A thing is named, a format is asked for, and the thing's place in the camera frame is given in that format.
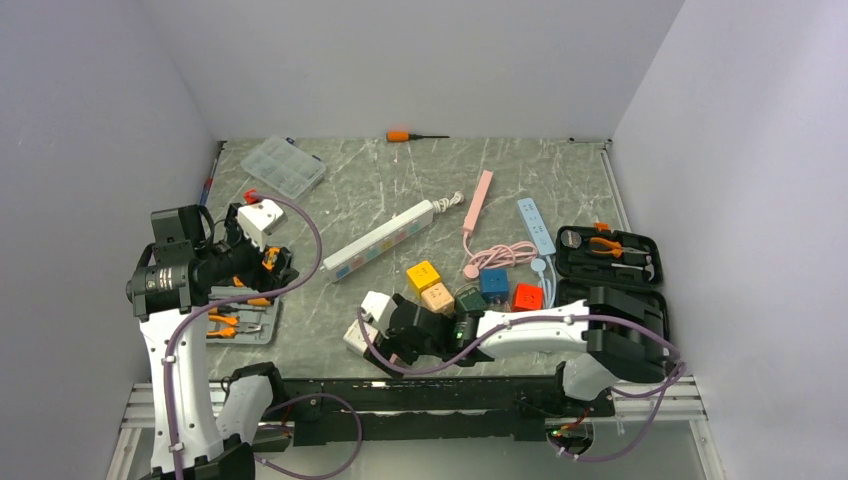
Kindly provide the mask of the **beige cube socket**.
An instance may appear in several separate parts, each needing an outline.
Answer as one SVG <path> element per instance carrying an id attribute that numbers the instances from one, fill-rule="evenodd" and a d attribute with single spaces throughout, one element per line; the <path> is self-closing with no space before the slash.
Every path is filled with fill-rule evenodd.
<path id="1" fill-rule="evenodd" d="M 421 301 L 425 308 L 434 313 L 450 315 L 455 310 L 455 299 L 443 283 L 436 283 L 423 290 Z"/>

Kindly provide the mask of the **grey tool tray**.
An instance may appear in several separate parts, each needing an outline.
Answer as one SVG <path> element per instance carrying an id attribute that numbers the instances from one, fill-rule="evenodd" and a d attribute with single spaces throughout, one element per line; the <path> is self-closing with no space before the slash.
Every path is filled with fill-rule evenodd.
<path id="1" fill-rule="evenodd" d="M 271 247 L 265 255 L 263 265 L 271 270 L 276 266 L 277 260 L 283 258 L 281 248 Z M 210 301 L 247 295 L 251 292 L 238 277 L 232 277 L 212 287 Z M 264 297 L 215 307 L 208 314 L 207 342 L 266 345 L 273 338 L 282 311 L 281 300 Z"/>

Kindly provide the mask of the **white cube socket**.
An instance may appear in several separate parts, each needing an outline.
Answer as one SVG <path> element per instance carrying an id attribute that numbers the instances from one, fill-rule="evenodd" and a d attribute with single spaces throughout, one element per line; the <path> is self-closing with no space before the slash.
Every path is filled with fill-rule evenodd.
<path id="1" fill-rule="evenodd" d="M 378 334 L 379 330 L 372 325 L 366 323 L 364 328 L 361 328 L 359 323 L 354 321 L 344 333 L 342 340 L 348 350 L 359 356 L 364 356 L 369 352 L 366 340 L 370 340 L 373 345 L 376 345 Z"/>

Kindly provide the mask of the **yellow cube socket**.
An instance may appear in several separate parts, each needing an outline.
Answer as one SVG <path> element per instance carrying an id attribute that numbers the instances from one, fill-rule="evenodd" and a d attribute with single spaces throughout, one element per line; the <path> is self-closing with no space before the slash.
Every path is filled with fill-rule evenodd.
<path id="1" fill-rule="evenodd" d="M 411 289 L 421 295 L 425 290 L 442 282 L 440 273 L 428 260 L 423 260 L 406 270 Z"/>

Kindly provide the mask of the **green cube socket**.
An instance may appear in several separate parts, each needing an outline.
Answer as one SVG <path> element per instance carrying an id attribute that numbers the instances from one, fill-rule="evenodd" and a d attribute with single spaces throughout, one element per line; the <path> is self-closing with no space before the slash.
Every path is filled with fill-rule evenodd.
<path id="1" fill-rule="evenodd" d="M 486 307 L 487 301 L 477 287 L 466 288 L 455 296 L 455 311 L 457 313 L 484 311 Z"/>

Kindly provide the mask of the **blue cube socket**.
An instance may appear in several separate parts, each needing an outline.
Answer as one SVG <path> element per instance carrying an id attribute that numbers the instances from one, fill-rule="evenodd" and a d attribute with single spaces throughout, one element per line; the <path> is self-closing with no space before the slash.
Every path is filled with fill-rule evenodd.
<path id="1" fill-rule="evenodd" d="M 503 268 L 484 269 L 479 276 L 479 289 L 488 304 L 504 304 L 510 295 L 510 282 Z"/>

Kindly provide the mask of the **clear plastic screw box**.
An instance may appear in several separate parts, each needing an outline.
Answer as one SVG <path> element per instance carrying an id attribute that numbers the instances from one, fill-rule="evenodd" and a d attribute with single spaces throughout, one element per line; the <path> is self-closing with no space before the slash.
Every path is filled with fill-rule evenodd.
<path id="1" fill-rule="evenodd" d="M 323 180 L 326 172 L 320 158 L 298 148 L 293 139 L 278 136 L 254 147 L 240 165 L 249 175 L 290 200 L 303 197 Z"/>

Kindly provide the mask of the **white power strip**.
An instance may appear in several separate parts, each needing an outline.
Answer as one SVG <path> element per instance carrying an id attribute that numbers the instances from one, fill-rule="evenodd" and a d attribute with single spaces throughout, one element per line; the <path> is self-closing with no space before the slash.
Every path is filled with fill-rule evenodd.
<path id="1" fill-rule="evenodd" d="M 417 234 L 429 226 L 435 216 L 462 204 L 464 200 L 465 197 L 460 191 L 456 191 L 451 197 L 422 200 L 325 257 L 319 271 L 328 281 L 338 282 Z"/>

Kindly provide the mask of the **red cube socket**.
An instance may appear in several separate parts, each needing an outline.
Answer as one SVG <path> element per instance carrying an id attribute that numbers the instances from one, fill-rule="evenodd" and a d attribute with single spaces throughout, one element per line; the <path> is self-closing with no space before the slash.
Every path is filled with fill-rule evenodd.
<path id="1" fill-rule="evenodd" d="M 542 287 L 518 283 L 515 287 L 511 310 L 514 312 L 541 310 L 546 305 L 545 291 Z"/>

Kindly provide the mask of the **light blue power strip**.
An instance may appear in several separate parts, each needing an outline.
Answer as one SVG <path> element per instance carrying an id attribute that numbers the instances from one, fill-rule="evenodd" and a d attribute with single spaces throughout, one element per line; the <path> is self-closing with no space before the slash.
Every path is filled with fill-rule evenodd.
<path id="1" fill-rule="evenodd" d="M 532 198 L 522 198 L 516 204 L 538 255 L 542 257 L 554 255 L 556 253 L 555 244 L 535 201 Z"/>

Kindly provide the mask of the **black tool case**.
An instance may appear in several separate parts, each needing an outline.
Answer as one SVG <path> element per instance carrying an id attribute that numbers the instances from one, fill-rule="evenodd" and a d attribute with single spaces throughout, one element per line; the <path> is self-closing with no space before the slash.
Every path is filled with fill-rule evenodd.
<path id="1" fill-rule="evenodd" d="M 657 309 L 664 334 L 670 334 L 668 305 L 660 293 L 662 261 L 653 239 L 597 223 L 561 227 L 555 245 L 558 305 L 586 299 L 591 289 L 605 287 Z"/>

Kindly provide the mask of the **pink power strip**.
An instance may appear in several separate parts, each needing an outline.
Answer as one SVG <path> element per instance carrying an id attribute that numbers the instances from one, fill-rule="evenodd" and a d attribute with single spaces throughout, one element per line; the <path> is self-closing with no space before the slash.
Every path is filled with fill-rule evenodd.
<path id="1" fill-rule="evenodd" d="M 483 204 L 486 195 L 491 186 L 493 176 L 494 174 L 490 170 L 483 170 L 480 175 L 479 181 L 477 183 L 471 202 L 469 204 L 467 214 L 463 221 L 462 231 L 464 235 L 470 236 L 475 230 L 479 216 L 483 209 Z"/>

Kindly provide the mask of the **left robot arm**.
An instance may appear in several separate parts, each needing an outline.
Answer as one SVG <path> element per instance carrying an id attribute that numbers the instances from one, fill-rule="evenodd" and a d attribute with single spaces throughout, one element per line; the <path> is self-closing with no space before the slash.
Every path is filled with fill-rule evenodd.
<path id="1" fill-rule="evenodd" d="M 154 240 L 126 286 L 151 367 L 155 440 L 151 479 L 252 479 L 259 424 L 279 417 L 288 394 L 278 368 L 263 362 L 236 369 L 224 405 L 213 411 L 207 368 L 214 286 L 239 276 L 259 292 L 292 281 L 264 265 L 283 210 L 271 200 L 230 206 L 225 235 L 215 240 L 209 210 L 189 205 L 151 215 Z"/>

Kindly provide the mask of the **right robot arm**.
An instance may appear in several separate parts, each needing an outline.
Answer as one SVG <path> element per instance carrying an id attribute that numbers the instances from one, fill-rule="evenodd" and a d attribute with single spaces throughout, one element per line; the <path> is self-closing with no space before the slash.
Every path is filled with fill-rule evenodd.
<path id="1" fill-rule="evenodd" d="M 366 294 L 355 327 L 364 358 L 395 377 L 425 376 L 452 367 L 512 359 L 525 354 L 563 354 L 551 401 L 574 415 L 620 382 L 666 388 L 678 369 L 680 350 L 667 337 L 660 311 L 624 293 L 588 298 L 542 310 L 478 310 L 445 315 L 400 294 Z"/>

